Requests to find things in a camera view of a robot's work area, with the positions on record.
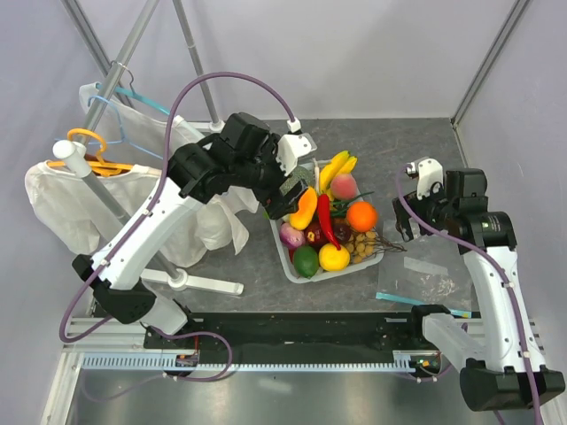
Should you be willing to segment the yellow orange mango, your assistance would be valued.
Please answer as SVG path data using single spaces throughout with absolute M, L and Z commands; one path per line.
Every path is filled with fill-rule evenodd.
M 297 230 L 304 230 L 315 215 L 317 202 L 318 196 L 315 189 L 309 187 L 298 201 L 298 210 L 290 215 L 290 225 Z

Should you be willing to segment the purple onion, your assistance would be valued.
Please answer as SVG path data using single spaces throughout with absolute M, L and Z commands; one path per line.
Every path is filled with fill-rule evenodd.
M 291 250 L 296 250 L 306 243 L 304 233 L 288 222 L 284 222 L 279 228 L 279 238 L 281 243 Z

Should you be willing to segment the green lime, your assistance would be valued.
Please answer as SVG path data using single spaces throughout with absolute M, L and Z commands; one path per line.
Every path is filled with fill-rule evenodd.
M 318 253 L 309 245 L 300 246 L 295 250 L 292 263 L 301 277 L 311 278 L 319 270 Z

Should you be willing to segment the clear zip top bag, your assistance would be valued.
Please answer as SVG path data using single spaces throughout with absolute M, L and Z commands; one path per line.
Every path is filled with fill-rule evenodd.
M 402 310 L 413 305 L 444 305 L 459 315 L 477 309 L 470 273 L 457 245 L 438 236 L 422 236 L 411 224 L 414 239 L 402 240 L 395 221 L 384 222 L 383 235 L 402 251 L 388 251 L 379 265 L 376 299 Z

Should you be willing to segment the orange fruit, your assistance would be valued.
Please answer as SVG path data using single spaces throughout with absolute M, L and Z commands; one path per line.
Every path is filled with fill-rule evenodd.
M 378 222 L 378 212 L 369 202 L 357 202 L 348 209 L 346 220 L 352 229 L 363 233 L 375 227 Z

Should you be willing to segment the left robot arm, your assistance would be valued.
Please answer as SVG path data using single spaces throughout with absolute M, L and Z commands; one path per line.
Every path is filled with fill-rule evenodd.
M 146 288 L 143 270 L 183 222 L 231 187 L 250 189 L 272 220 L 293 213 L 307 184 L 300 180 L 287 192 L 281 187 L 311 149 L 304 135 L 278 135 L 248 113 L 231 114 L 221 132 L 174 152 L 128 223 L 93 256 L 77 256 L 75 272 L 112 318 L 141 321 L 159 328 L 175 348 L 187 347 L 195 335 L 187 313 Z

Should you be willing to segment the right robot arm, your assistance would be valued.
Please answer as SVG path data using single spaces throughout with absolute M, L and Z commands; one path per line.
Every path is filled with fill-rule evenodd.
M 510 217 L 488 209 L 487 179 L 477 168 L 444 170 L 435 159 L 405 164 L 396 173 L 416 189 L 392 201 L 396 228 L 413 240 L 415 221 L 424 236 L 456 243 L 478 297 L 485 338 L 473 338 L 443 305 L 413 308 L 408 342 L 433 344 L 459 373 L 462 396 L 474 412 L 540 408 L 566 389 L 563 373 L 548 368 L 535 340 L 517 271 L 517 240 Z

